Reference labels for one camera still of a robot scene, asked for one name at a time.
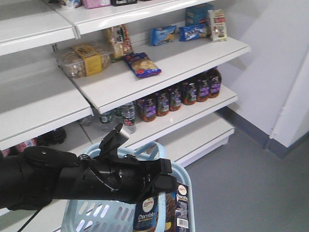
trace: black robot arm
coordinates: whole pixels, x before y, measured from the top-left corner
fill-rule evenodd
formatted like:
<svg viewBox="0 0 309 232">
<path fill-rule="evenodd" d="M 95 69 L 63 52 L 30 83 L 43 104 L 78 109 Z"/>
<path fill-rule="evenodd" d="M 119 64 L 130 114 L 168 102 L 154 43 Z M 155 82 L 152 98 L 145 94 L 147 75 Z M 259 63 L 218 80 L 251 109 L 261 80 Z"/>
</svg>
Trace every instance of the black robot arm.
<svg viewBox="0 0 309 232">
<path fill-rule="evenodd" d="M 137 203 L 176 189 L 168 159 L 119 158 L 128 138 L 118 124 L 91 158 L 44 146 L 28 147 L 18 156 L 0 159 L 0 208 L 37 210 L 52 199 L 117 200 Z"/>
</svg>

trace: shopping basket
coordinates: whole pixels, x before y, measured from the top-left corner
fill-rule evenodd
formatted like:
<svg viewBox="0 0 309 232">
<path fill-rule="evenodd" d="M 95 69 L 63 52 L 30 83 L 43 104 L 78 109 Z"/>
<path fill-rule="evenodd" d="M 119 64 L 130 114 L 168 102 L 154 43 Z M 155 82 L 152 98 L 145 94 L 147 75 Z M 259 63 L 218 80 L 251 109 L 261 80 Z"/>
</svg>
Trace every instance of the shopping basket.
<svg viewBox="0 0 309 232">
<path fill-rule="evenodd" d="M 90 146 L 84 154 L 95 157 L 100 153 L 99 143 Z M 155 160 L 165 158 L 165 148 L 157 143 L 150 142 L 136 150 L 120 147 L 118 156 L 126 154 L 136 156 L 139 160 Z M 195 232 L 193 195 L 190 177 L 187 171 L 179 164 L 172 162 L 172 176 L 177 181 L 189 187 L 189 228 Z M 165 193 L 158 197 L 159 217 L 155 232 L 163 232 L 165 228 L 166 206 Z M 69 200 L 67 202 L 61 232 L 132 232 L 135 204 L 119 201 L 104 200 Z"/>
</svg>

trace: white metal shelf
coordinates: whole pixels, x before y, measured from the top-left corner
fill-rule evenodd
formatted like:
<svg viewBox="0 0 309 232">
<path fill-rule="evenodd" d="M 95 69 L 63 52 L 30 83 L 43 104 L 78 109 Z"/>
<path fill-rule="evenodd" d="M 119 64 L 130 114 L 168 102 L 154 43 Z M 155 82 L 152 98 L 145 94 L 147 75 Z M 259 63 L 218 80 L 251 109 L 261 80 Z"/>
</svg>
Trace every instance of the white metal shelf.
<svg viewBox="0 0 309 232">
<path fill-rule="evenodd" d="M 157 47 L 144 45 L 137 47 L 135 52 L 146 52 L 162 69 L 159 75 L 137 78 L 124 61 L 119 61 L 101 73 L 73 81 L 94 107 L 100 113 L 104 113 L 249 51 L 250 47 L 247 44 L 232 38 L 217 43 L 201 39 L 189 42 L 175 41 Z"/>
<path fill-rule="evenodd" d="M 59 4 L 52 4 L 52 7 L 65 19 L 71 22 L 80 34 L 86 34 L 209 1 L 210 0 L 138 1 L 137 4 L 125 6 L 106 6 L 89 10 L 84 7 L 79 7 L 72 11 L 62 9 Z"/>
<path fill-rule="evenodd" d="M 234 127 L 215 113 L 159 138 L 168 159 L 183 167 L 228 142 Z"/>
<path fill-rule="evenodd" d="M 92 114 L 59 68 L 0 79 L 0 150 Z"/>
<path fill-rule="evenodd" d="M 229 105 L 237 101 L 237 99 L 236 93 L 222 86 L 218 97 L 208 99 L 205 102 L 197 102 L 193 105 L 182 104 L 178 111 L 169 112 L 166 116 L 156 117 L 152 122 L 143 122 L 136 116 L 136 132 L 131 135 L 131 138 L 124 146 L 136 149 Z M 106 134 L 101 130 L 101 123 L 98 118 L 94 118 L 92 125 L 84 127 L 84 130 L 92 143 L 100 142 Z"/>
<path fill-rule="evenodd" d="M 0 56 L 75 38 L 72 25 L 41 0 L 0 4 Z"/>
</svg>

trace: grey floor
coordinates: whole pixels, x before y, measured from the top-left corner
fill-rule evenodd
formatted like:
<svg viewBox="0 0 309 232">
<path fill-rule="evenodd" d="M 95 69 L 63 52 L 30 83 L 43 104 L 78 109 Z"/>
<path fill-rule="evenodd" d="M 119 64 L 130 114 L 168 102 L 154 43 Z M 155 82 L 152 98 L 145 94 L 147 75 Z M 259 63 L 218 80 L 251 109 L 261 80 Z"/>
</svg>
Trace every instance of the grey floor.
<svg viewBox="0 0 309 232">
<path fill-rule="evenodd" d="M 236 130 L 186 170 L 196 232 L 309 232 L 309 138 L 279 159 Z"/>
</svg>

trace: white wall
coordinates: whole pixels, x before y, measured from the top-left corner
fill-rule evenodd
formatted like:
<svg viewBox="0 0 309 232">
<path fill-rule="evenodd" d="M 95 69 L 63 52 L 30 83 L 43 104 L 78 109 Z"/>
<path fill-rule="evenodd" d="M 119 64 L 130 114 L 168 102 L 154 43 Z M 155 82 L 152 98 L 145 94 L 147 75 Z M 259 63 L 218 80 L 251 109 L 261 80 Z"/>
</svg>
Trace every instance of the white wall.
<svg viewBox="0 0 309 232">
<path fill-rule="evenodd" d="M 288 147 L 309 131 L 309 51 L 273 133 Z"/>
<path fill-rule="evenodd" d="M 219 67 L 224 85 L 239 94 L 231 109 L 271 134 L 309 48 L 309 1 L 213 4 L 225 9 L 228 35 L 252 46 L 251 53 Z"/>
</svg>

